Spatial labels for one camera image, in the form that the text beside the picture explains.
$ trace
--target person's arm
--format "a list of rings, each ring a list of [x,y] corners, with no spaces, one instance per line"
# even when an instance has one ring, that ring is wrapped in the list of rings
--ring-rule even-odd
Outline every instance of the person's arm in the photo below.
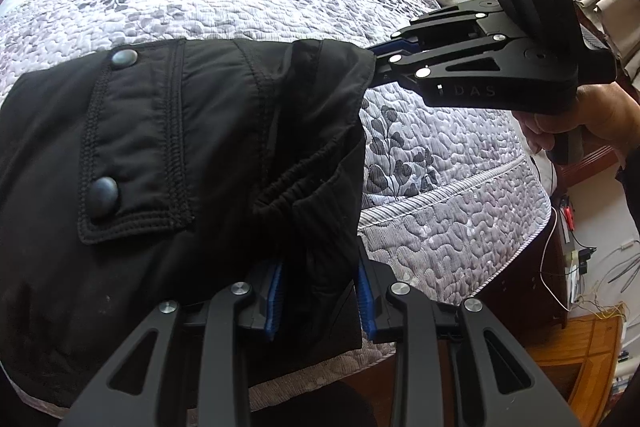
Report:
[[[640,230],[640,106],[618,85],[581,86],[574,107],[559,116],[514,112],[529,148],[551,150],[554,133],[585,127],[583,140],[609,145],[621,169],[616,178],[625,189],[626,204]],[[640,418],[640,369],[600,427],[637,426]]]

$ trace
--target white cable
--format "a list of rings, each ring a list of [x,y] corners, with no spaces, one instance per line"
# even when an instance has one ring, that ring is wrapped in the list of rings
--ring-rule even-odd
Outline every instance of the white cable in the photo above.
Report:
[[[540,259],[540,280],[542,281],[543,285],[545,285],[545,288],[549,291],[549,293],[551,293],[551,296],[556,300],[556,302],[560,304],[562,308],[565,309],[567,312],[570,312],[571,310],[567,308],[564,304],[562,304],[562,302],[560,302],[560,299],[558,299],[558,297],[556,297],[556,294],[553,293],[551,288],[549,288],[549,286],[546,285],[545,279],[544,277],[542,277],[542,266],[545,262],[546,247],[549,246],[549,241],[551,241],[551,238],[553,237],[554,232],[556,231],[556,225],[558,225],[558,211],[554,207],[551,207],[551,210],[553,210],[554,213],[556,214],[556,220],[554,221],[554,227],[551,229],[551,233],[549,234],[549,237],[546,238],[545,248],[542,251],[542,259]]]

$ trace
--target wooden floor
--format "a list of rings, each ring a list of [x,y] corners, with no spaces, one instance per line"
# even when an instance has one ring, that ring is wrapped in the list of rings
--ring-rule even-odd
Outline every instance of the wooden floor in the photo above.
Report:
[[[595,427],[607,402],[617,355],[622,320],[599,320],[593,315],[569,320],[567,327],[551,327],[522,339],[538,363],[580,420]],[[454,426],[454,394],[447,363],[446,344],[440,343],[440,367],[444,395],[445,425]],[[344,379],[367,398],[379,427],[391,418],[396,361],[391,357],[374,367]]]

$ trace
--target silver screw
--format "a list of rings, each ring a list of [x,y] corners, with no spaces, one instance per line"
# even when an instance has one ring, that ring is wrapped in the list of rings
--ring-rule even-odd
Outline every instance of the silver screw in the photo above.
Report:
[[[178,303],[176,301],[164,301],[158,306],[162,313],[173,313],[178,309]]]
[[[409,286],[406,282],[394,282],[391,285],[391,293],[395,293],[396,295],[407,295],[411,286]]]
[[[477,313],[482,309],[482,302],[478,299],[467,299],[465,301],[465,308],[470,312]]]
[[[234,295],[244,295],[245,293],[249,293],[251,289],[251,285],[248,282],[234,282],[231,285],[231,293]]]
[[[420,68],[415,72],[415,76],[417,78],[425,78],[431,74],[431,70],[429,68]]]

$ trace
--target human hand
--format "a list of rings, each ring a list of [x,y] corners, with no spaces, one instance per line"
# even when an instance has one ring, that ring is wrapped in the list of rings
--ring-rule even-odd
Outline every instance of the human hand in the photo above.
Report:
[[[585,127],[582,139],[609,145],[625,165],[626,156],[640,146],[640,106],[617,83],[580,86],[574,105],[554,116],[513,111],[529,148],[537,153],[555,146],[554,134]]]

